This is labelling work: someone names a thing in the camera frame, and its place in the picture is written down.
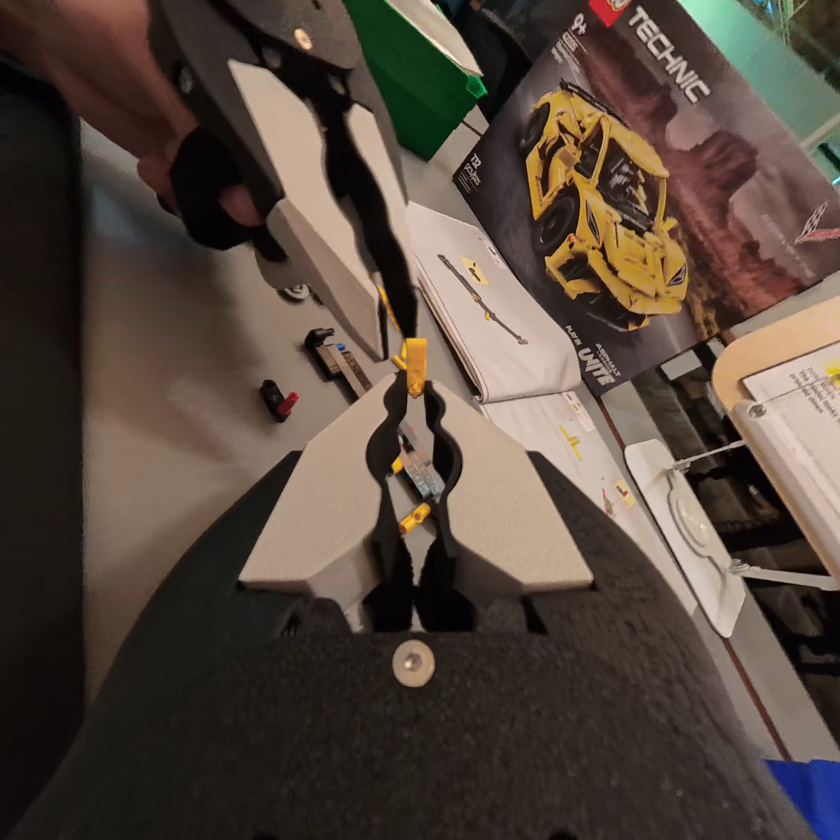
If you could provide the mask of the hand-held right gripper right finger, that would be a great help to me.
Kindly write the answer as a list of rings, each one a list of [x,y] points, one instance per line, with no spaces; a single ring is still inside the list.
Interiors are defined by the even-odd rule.
[[[437,382],[424,404],[443,490],[423,602],[483,606],[589,587],[593,572],[527,450]]]

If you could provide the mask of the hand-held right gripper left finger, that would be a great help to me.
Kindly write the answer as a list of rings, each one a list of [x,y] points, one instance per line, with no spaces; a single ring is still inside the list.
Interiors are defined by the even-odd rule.
[[[238,582],[300,595],[368,595],[407,584],[387,480],[401,452],[405,373],[392,373],[302,450]]]

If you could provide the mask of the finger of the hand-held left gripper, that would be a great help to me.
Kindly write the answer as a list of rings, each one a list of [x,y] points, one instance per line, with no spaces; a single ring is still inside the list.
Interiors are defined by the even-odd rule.
[[[350,140],[361,160],[360,186],[353,202],[364,243],[399,329],[417,330],[417,277],[399,161],[389,155],[372,111],[355,103],[346,114]]]
[[[329,184],[327,132],[312,108],[267,68],[228,61],[248,115],[279,176],[284,196],[268,212],[268,234],[287,260],[258,255],[262,276],[276,289],[309,284],[343,329],[373,361],[388,356],[387,314],[377,284],[382,280],[365,246],[351,198],[341,203]],[[359,175],[361,159],[347,130],[350,162],[343,175]]]

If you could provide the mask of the black connector with red pin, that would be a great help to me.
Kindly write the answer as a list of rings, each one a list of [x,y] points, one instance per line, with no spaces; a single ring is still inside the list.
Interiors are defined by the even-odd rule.
[[[294,407],[298,404],[299,394],[282,392],[278,384],[270,379],[264,380],[259,386],[259,396],[272,419],[278,423],[285,423]]]

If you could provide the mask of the yellow connector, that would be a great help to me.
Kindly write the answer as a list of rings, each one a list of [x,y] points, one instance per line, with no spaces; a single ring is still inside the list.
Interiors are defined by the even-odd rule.
[[[427,340],[425,338],[404,339],[400,352],[391,361],[406,374],[406,389],[412,398],[420,397],[427,381]]]

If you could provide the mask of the person's left hand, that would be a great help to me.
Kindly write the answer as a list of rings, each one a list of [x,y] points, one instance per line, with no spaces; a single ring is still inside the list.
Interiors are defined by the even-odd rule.
[[[171,169],[197,122],[151,54],[147,2],[2,2],[2,155],[60,151],[67,114],[131,154],[178,214]]]

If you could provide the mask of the green bin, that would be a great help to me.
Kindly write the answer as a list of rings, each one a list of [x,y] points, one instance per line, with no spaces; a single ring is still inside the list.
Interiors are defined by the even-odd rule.
[[[442,55],[387,1],[345,1],[400,144],[431,160],[478,101],[482,77]]]

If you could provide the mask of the white paper liner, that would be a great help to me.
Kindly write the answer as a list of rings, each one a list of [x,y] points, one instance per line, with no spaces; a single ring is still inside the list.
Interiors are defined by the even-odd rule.
[[[387,1],[387,3],[459,69],[471,76],[483,76],[482,69],[459,31],[433,2]]]

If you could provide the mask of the long grey black beam assembly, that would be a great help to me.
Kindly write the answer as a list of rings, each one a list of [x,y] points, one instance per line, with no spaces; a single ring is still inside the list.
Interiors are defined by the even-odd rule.
[[[353,398],[362,398],[373,384],[345,343],[333,340],[333,328],[312,329],[303,348],[327,381],[341,381]],[[416,505],[399,521],[402,536],[418,529],[437,511],[444,486],[433,468],[433,458],[413,427],[403,420],[397,429],[400,454],[393,461],[390,478],[404,484]]]

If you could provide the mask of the white metal stand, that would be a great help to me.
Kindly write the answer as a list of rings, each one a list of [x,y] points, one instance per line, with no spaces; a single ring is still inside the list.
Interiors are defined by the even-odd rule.
[[[626,467],[689,583],[708,622],[730,638],[743,608],[746,580],[837,592],[829,574],[766,570],[732,558],[682,471],[699,457],[677,461],[656,439],[626,446]]]

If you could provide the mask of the open instruction booklet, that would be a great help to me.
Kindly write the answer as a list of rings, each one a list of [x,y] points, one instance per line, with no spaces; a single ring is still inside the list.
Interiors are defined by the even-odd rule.
[[[581,401],[568,335],[477,227],[417,203],[406,218],[423,296],[477,389],[479,411],[545,457],[628,536],[653,536]]]

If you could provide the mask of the dark box with yellow car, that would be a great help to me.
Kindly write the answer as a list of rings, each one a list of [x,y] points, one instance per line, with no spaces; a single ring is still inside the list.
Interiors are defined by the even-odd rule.
[[[603,394],[838,272],[838,194],[679,2],[579,2],[455,186]]]

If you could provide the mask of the printed instruction sheet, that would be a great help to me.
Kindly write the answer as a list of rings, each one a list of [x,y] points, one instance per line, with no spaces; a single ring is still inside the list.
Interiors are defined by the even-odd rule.
[[[813,460],[838,461],[839,342],[742,378],[752,400]]]

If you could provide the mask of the blue bin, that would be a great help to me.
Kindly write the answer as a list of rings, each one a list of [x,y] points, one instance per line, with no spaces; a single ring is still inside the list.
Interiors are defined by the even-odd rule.
[[[764,762],[815,835],[839,839],[839,762]]]

